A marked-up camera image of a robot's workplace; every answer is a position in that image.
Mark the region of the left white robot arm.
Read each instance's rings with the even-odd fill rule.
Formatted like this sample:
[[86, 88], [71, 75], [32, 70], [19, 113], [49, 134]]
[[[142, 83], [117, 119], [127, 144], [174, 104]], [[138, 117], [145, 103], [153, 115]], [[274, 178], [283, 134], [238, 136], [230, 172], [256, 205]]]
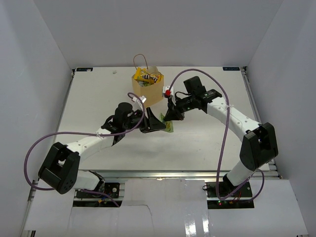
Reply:
[[99, 151], [117, 144], [132, 128], [149, 133], [163, 130], [166, 126], [150, 108], [134, 110], [131, 104], [122, 102], [94, 136], [68, 144], [54, 143], [39, 169], [39, 178], [60, 194], [81, 189], [93, 197], [101, 196], [104, 179], [94, 171], [80, 170], [79, 165]]

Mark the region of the yellow M&M candy pack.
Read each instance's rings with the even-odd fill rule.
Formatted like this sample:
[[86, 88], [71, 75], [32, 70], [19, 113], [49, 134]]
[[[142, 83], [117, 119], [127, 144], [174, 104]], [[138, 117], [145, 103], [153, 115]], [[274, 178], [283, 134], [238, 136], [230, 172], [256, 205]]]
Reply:
[[162, 74], [143, 74], [140, 76], [139, 80], [149, 84], [156, 84], [161, 82], [163, 78], [164, 76]]

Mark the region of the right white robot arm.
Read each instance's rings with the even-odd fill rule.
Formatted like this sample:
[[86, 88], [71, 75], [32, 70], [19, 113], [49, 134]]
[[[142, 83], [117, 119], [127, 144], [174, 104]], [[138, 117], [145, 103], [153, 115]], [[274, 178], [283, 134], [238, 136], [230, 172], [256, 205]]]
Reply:
[[187, 92], [184, 98], [176, 96], [171, 86], [162, 89], [168, 99], [165, 121], [183, 120], [185, 112], [193, 109], [204, 111], [225, 125], [225, 133], [232, 131], [241, 141], [238, 163], [217, 186], [234, 197], [241, 185], [264, 164], [278, 156], [275, 128], [270, 123], [262, 124], [229, 106], [226, 99], [215, 89], [206, 90], [200, 78], [195, 76], [184, 81]]

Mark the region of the yellow snack bar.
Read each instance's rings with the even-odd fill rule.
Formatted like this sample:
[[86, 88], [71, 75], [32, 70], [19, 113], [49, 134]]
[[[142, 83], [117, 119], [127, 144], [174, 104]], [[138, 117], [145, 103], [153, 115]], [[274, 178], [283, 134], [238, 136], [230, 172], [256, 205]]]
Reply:
[[148, 69], [138, 67], [133, 78], [136, 81], [149, 82], [150, 79], [149, 79]]

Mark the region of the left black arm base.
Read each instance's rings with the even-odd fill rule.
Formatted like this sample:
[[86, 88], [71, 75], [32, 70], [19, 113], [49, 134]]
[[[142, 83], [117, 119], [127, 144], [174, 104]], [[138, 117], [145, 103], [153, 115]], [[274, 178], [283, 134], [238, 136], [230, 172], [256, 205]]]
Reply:
[[[105, 183], [104, 187], [102, 187], [99, 192], [104, 192], [112, 198], [119, 197], [120, 183]], [[105, 198], [103, 195], [90, 194], [82, 191], [77, 191], [76, 198]]]

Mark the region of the green Himalaya sachet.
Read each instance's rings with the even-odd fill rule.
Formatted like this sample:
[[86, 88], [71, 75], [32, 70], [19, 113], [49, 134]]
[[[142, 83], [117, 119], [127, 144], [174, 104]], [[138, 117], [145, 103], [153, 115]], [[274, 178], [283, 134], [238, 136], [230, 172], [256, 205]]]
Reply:
[[165, 121], [164, 118], [165, 116], [162, 113], [160, 113], [159, 120], [165, 125], [165, 129], [163, 129], [163, 131], [168, 132], [168, 133], [173, 133], [174, 132], [173, 122]]
[[147, 87], [151, 85], [149, 82], [146, 82], [146, 81], [140, 81], [138, 82], [138, 84], [140, 87]]

